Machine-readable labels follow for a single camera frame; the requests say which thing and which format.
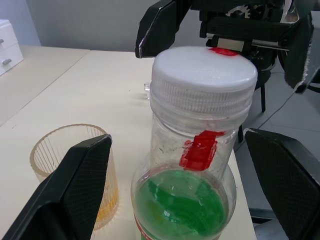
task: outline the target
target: robotic arm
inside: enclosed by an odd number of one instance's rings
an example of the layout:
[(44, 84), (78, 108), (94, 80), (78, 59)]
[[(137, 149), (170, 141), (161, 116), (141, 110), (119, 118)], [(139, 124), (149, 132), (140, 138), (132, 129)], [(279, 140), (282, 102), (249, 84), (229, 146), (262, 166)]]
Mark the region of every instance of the robotic arm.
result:
[(200, 37), (208, 47), (239, 52), (266, 82), (279, 57), (296, 93), (320, 83), (320, 9), (317, 0), (160, 0), (138, 30), (135, 55), (154, 57), (170, 48), (188, 10), (199, 11)]

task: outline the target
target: black cable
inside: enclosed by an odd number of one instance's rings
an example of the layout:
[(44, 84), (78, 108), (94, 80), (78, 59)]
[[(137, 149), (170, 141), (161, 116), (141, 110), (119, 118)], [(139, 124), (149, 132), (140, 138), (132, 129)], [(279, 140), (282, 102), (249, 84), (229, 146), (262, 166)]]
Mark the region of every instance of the black cable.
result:
[[(287, 100), (285, 100), (285, 102), (281, 105), (281, 107), (276, 110), (270, 117), (268, 117), (267, 120), (265, 120), (258, 128), (257, 130), (259, 130), (263, 125), (265, 125), (266, 122), (268, 122), (277, 112), (279, 112), (285, 105), (286, 103), (290, 100), (290, 98), (294, 95), (294, 92), (287, 98)], [(246, 141), (244, 140), (235, 150), (234, 150), (234, 153), (236, 153), (243, 144), (245, 144)]]

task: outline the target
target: drawer handle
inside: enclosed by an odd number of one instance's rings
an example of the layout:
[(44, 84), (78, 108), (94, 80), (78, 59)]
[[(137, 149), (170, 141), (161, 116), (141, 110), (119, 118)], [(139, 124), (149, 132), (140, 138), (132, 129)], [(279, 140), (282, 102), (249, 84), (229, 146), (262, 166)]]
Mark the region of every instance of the drawer handle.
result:
[(12, 60), (9, 58), (9, 59), (3, 60), (3, 61), (2, 61), (2, 64), (3, 64), (3, 65), (7, 65), (7, 64), (9, 64), (9, 63), (11, 63), (11, 62), (12, 62)]

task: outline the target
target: gray floor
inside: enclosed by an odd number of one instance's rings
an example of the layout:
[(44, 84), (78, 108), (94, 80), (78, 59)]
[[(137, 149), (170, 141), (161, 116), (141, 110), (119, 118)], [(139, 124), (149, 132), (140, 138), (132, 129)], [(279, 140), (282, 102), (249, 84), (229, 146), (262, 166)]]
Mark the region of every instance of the gray floor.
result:
[[(295, 138), (320, 159), (319, 93), (307, 90), (303, 95), (294, 94), (280, 111), (266, 121), (291, 94), (292, 89), (287, 86), (283, 70), (280, 64), (277, 64), (265, 87), (266, 112), (261, 113), (261, 94), (258, 89), (253, 95), (252, 107), (243, 129), (260, 127), (261, 130)], [(247, 144), (236, 143), (234, 150), (248, 206), (271, 209), (260, 187)]]

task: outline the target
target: plastic bottle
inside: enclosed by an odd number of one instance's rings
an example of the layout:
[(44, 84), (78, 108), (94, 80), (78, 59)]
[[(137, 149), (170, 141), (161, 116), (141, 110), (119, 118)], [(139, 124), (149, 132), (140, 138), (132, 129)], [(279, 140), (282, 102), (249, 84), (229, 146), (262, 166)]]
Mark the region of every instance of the plastic bottle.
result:
[(177, 47), (155, 58), (150, 153), (131, 185), (137, 240), (218, 239), (236, 206), (228, 160), (257, 76), (221, 48)]

